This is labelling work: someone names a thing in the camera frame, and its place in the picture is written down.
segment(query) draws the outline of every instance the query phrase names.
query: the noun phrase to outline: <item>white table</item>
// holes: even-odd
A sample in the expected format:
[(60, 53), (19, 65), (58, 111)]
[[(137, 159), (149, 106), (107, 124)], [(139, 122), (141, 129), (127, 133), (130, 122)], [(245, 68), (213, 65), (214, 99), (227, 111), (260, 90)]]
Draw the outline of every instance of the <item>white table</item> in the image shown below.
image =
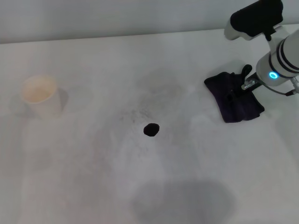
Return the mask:
[[(260, 87), (261, 117), (225, 124), (203, 84), (268, 50), (223, 30), (0, 45), (0, 222), (297, 224), (299, 96)], [(37, 74), (58, 119), (18, 98)]]

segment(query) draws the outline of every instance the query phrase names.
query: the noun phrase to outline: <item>white surface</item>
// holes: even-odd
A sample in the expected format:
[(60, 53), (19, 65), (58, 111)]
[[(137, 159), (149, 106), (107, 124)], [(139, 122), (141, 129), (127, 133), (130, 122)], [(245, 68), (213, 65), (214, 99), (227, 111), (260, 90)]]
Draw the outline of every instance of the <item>white surface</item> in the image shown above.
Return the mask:
[[(223, 30), (0, 45), (1, 223), (297, 224), (299, 97), (261, 87), (261, 117), (225, 124), (203, 84), (268, 50)], [(62, 117), (19, 102), (36, 74)]]
[[(257, 0), (2, 0), (0, 43), (224, 28)], [(283, 0), (284, 23), (299, 1)]]

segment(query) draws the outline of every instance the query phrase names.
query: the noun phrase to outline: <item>paper cup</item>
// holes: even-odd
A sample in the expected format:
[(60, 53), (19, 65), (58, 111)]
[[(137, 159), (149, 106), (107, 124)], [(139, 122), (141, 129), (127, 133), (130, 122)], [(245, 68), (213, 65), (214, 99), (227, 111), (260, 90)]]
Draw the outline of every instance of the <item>paper cup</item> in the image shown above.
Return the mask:
[(60, 96), (53, 77), (30, 77), (22, 86), (21, 98), (42, 119), (56, 118), (61, 115)]

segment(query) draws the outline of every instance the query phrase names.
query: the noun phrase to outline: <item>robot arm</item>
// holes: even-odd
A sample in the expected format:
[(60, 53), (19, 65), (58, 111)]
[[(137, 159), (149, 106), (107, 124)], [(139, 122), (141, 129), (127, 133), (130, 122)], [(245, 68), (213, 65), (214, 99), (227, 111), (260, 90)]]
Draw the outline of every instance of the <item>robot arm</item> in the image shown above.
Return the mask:
[(270, 47), (270, 52), (256, 65), (255, 79), (249, 77), (243, 89), (259, 82), (273, 90), (269, 86), (278, 86), (291, 80), (295, 89), (287, 95), (299, 93), (296, 79), (299, 75), (299, 30), (289, 34), (281, 26), (274, 28), (283, 20), (282, 10), (281, 0), (259, 0), (234, 13), (228, 21), (224, 31), (227, 39), (243, 37), (252, 40), (263, 33)]

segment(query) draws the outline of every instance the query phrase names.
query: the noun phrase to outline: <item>white wall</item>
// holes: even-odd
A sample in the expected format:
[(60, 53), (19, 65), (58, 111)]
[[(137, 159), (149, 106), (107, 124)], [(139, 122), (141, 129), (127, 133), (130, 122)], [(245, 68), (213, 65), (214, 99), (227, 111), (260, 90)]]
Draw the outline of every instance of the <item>white wall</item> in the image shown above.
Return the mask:
[[(255, 0), (1, 0), (0, 43), (223, 28)], [(283, 0), (284, 23), (299, 1)]]

